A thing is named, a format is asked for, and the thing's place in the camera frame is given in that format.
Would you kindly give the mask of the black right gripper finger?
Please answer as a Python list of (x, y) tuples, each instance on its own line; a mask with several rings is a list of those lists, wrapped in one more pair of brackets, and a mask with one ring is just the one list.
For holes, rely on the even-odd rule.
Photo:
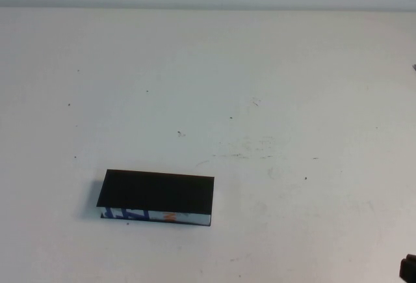
[(400, 263), (400, 278), (416, 278), (416, 255), (408, 254)]

